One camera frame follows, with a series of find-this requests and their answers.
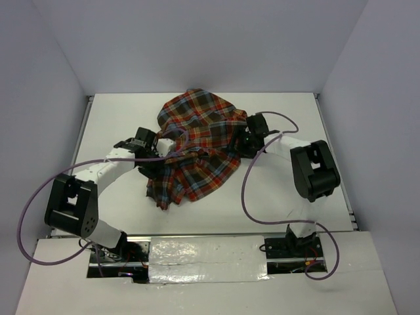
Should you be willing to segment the plaid long sleeve shirt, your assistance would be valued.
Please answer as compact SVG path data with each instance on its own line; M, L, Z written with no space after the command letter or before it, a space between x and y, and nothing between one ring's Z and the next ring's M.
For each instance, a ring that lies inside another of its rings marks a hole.
M246 119L246 111L203 89L166 102L157 115L158 135L174 140L178 154L148 181L146 195L166 210L183 198L198 201L220 188L241 164L240 155L226 147Z

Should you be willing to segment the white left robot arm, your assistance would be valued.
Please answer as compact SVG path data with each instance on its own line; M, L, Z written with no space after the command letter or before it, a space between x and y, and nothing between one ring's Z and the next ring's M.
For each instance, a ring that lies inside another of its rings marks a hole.
M61 173L53 182L45 223L105 248L113 261L122 261L136 248L127 234L99 219L98 197L119 177L137 168L148 179L156 178L164 157L175 143L159 139L151 130L138 128L136 135L114 144L105 158L73 175Z

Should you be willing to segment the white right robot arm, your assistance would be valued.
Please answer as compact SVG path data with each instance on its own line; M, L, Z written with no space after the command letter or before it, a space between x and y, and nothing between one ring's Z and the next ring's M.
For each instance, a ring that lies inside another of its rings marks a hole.
M270 130L264 114L274 114L288 120L294 130ZM237 153L251 160L241 184L241 206L246 217L263 225L285 224L285 244L264 251L287 251L291 256L301 256L316 238L316 209L321 202L340 186L341 177L329 145L324 140L308 142L293 138L299 132L298 125L284 114L273 111L258 112L249 116L245 124L234 127L227 152ZM291 163L293 183L305 206L296 219L266 222L251 216L245 204L245 188L250 172L262 154L279 156Z

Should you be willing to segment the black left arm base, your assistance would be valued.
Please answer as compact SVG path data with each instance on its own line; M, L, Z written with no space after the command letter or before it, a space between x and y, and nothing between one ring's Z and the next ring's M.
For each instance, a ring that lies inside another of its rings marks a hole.
M140 263L149 261L150 243L148 241L128 241L122 248L108 249L101 245L88 244L91 251L91 262L106 263Z

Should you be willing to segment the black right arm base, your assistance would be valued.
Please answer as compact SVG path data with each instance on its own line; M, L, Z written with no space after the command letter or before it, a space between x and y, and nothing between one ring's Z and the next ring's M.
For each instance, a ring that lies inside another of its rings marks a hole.
M310 257L317 259L323 255L320 238L315 232L298 238L287 225L285 236L265 238L259 250L266 253L267 259L297 259Z

